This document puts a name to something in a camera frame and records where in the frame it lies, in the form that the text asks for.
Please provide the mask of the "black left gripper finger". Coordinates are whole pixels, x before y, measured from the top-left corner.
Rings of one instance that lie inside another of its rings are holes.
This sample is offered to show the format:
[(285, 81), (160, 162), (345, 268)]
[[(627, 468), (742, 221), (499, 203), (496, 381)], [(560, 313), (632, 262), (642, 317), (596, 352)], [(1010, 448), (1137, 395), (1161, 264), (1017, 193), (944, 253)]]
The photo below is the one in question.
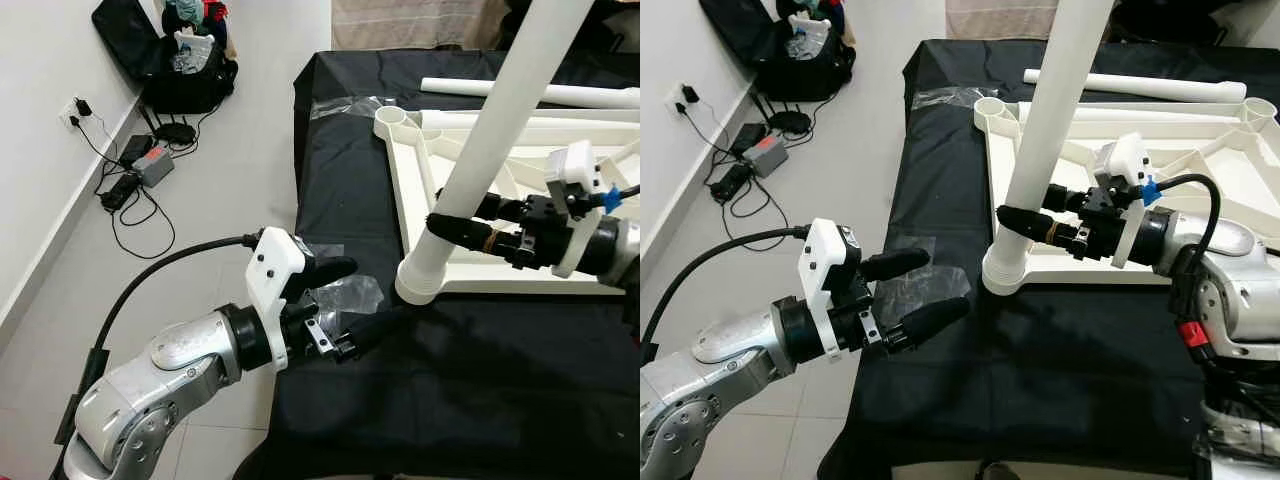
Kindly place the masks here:
[(896, 355), (923, 346), (945, 328), (965, 317), (972, 302), (952, 297), (924, 305), (905, 316), (884, 333), (884, 349)]
[(860, 274), (867, 282), (884, 282), (924, 268), (929, 261), (931, 253), (923, 248), (888, 250), (863, 260)]
[(356, 314), (344, 324), (335, 338), (335, 362), (347, 364), (362, 358), (408, 320), (410, 310), (407, 307), (394, 307), (375, 314)]
[(357, 260), (349, 256), (316, 257), (312, 265), (312, 288), (330, 285), (357, 270)]

